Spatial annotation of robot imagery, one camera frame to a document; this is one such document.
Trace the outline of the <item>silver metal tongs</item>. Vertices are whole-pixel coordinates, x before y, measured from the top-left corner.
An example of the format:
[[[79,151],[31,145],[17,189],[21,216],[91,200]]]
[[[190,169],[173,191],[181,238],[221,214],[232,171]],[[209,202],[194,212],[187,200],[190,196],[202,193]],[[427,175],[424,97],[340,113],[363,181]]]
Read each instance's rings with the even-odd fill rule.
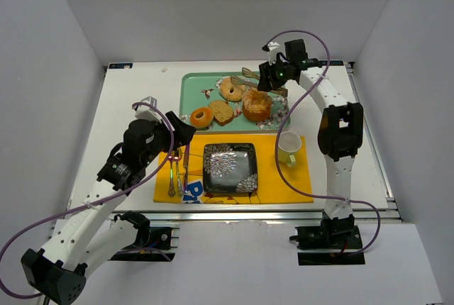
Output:
[[[234,86],[245,85],[247,87],[252,87],[258,89],[258,82],[260,81],[260,76],[255,72],[249,70],[246,67],[243,67],[241,70],[242,77],[235,75],[231,76],[231,83]],[[284,98],[288,97],[288,90],[280,87],[278,90],[270,90],[271,93],[280,95]]]

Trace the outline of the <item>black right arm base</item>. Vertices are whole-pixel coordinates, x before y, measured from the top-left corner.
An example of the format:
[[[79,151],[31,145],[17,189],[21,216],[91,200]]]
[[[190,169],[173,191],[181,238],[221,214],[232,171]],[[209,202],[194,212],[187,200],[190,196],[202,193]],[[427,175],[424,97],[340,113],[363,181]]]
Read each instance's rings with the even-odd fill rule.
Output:
[[[362,239],[353,215],[330,219],[318,226],[299,226],[289,240],[297,245],[300,266],[364,265]]]

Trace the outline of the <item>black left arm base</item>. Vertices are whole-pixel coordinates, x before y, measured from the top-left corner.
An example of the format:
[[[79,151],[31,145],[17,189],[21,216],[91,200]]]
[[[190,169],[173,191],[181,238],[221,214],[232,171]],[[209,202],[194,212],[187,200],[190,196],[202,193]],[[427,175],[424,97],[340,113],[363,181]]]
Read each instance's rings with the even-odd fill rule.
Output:
[[[178,247],[178,228],[156,226],[143,214],[128,211],[116,214],[112,224],[127,221],[136,230],[134,241],[117,252],[110,261],[171,262]]]

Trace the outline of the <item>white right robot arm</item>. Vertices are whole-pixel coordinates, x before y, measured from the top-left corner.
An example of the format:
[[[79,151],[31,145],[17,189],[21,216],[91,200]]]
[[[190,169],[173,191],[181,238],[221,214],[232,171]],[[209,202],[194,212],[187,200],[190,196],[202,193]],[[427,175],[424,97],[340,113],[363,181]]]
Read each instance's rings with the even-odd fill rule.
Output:
[[[321,112],[317,143],[325,157],[327,192],[325,215],[343,220],[352,214],[350,205],[351,170],[363,137],[363,107],[341,96],[329,81],[328,63],[310,59],[302,39],[280,45],[270,41],[263,46],[268,60],[259,65],[258,90],[270,92],[295,81],[313,99]]]

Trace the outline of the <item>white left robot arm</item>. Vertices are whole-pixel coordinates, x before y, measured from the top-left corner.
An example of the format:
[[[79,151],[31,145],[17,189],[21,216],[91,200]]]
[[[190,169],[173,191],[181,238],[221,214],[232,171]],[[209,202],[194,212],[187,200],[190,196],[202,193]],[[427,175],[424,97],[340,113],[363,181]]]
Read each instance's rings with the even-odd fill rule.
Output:
[[[21,258],[29,285],[56,304],[72,304],[88,276],[122,249],[150,244],[150,221],[134,211],[120,215],[107,232],[97,232],[131,188],[144,180],[146,168],[160,153],[190,144],[195,127],[171,111],[165,116],[138,114],[98,172],[84,210],[72,215],[39,250],[29,249]]]

